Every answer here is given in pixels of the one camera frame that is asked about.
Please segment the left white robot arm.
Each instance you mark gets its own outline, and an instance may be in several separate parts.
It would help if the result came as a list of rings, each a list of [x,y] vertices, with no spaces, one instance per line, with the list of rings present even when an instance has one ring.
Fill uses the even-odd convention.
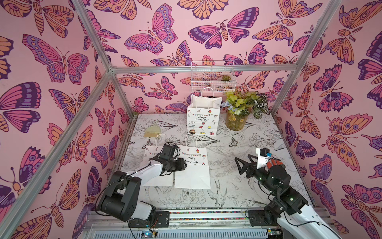
[[[108,185],[96,200],[95,212],[143,227],[154,225],[157,221],[156,207],[138,200],[140,188],[156,177],[184,171],[187,163],[180,155],[179,146],[167,142],[146,165],[131,172],[113,173]]]

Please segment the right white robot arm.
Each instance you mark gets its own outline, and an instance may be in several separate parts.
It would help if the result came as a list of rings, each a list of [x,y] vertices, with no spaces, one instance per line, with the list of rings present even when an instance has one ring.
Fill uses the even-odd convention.
[[[249,161],[234,159],[240,175],[255,178],[260,189],[265,188],[270,202],[264,207],[264,220],[268,225],[277,224],[296,239],[339,239],[341,238],[316,213],[308,201],[290,186],[291,176],[279,159],[248,155]]]

